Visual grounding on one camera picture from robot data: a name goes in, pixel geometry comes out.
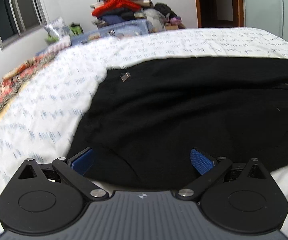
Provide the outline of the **red garment on pile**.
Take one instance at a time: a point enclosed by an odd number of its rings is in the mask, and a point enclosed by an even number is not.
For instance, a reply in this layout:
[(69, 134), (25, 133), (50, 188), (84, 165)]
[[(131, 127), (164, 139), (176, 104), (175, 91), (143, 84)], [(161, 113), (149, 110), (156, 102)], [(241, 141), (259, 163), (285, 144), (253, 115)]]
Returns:
[(138, 11), (141, 9), (141, 6), (130, 0), (108, 0), (100, 7), (94, 9), (94, 11), (92, 12), (92, 16), (99, 17), (107, 11), (121, 8), (130, 9), (131, 11)]

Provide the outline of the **black pants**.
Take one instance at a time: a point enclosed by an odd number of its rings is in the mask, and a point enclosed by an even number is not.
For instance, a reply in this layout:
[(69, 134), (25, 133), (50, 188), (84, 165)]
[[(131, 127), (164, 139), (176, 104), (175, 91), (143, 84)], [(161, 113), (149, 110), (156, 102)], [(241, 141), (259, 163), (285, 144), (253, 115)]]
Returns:
[(107, 72), (68, 157), (92, 148), (86, 176), (143, 189), (179, 189), (198, 176), (197, 148), (236, 163), (288, 165), (288, 59), (191, 57)]

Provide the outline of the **brown wooden door frame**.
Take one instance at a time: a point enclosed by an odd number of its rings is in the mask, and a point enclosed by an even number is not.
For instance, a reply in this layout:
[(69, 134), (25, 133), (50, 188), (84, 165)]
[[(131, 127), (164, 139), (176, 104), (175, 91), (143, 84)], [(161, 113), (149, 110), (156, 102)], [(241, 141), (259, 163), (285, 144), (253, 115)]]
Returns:
[(243, 0), (196, 0), (199, 28), (244, 26)]

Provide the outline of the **window with grey frame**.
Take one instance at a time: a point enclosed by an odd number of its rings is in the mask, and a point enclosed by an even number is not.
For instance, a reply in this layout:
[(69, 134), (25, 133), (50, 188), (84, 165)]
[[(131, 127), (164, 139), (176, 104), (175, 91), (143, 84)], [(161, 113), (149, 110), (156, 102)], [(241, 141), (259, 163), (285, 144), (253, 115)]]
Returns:
[(0, 0), (0, 48), (4, 49), (45, 23), (41, 0)]

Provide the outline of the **floral patterned blanket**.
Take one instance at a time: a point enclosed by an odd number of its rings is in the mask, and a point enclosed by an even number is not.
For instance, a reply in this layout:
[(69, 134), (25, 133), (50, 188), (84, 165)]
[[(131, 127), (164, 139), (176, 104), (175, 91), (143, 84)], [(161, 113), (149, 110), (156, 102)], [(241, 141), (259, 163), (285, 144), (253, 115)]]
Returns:
[(0, 82), (0, 112), (15, 97), (23, 85), (31, 80), (40, 70), (48, 66), (60, 51), (70, 46), (71, 37), (62, 37), (39, 55), (28, 59), (7, 73)]

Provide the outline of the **white script-print quilt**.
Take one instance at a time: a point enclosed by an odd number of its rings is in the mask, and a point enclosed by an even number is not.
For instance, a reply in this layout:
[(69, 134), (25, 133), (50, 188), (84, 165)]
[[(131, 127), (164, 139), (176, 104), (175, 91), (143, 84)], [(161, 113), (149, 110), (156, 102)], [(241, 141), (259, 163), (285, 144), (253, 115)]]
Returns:
[(100, 38), (65, 49), (0, 114), (0, 194), (25, 159), (45, 163), (68, 151), (108, 69), (190, 56), (288, 59), (288, 42), (256, 28), (211, 28)]

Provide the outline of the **pile of clothes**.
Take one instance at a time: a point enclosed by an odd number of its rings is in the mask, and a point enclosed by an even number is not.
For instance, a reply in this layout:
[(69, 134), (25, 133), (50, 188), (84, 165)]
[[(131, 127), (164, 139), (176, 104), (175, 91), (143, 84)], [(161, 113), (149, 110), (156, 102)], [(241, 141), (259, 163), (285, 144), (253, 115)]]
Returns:
[(146, 20), (150, 33), (185, 29), (182, 18), (164, 3), (152, 0), (98, 0), (91, 6), (96, 25), (108, 27), (134, 20)]

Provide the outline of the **blue folded blanket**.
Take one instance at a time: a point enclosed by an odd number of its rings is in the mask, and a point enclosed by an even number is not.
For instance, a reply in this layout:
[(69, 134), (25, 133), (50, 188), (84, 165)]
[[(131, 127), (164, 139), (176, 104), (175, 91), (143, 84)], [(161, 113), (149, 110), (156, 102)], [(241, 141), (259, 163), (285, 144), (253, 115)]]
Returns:
[(71, 46), (86, 44), (91, 40), (114, 36), (118, 38), (147, 35), (153, 32), (153, 25), (146, 19), (126, 21), (119, 24), (109, 25), (97, 30), (88, 31), (71, 37)]

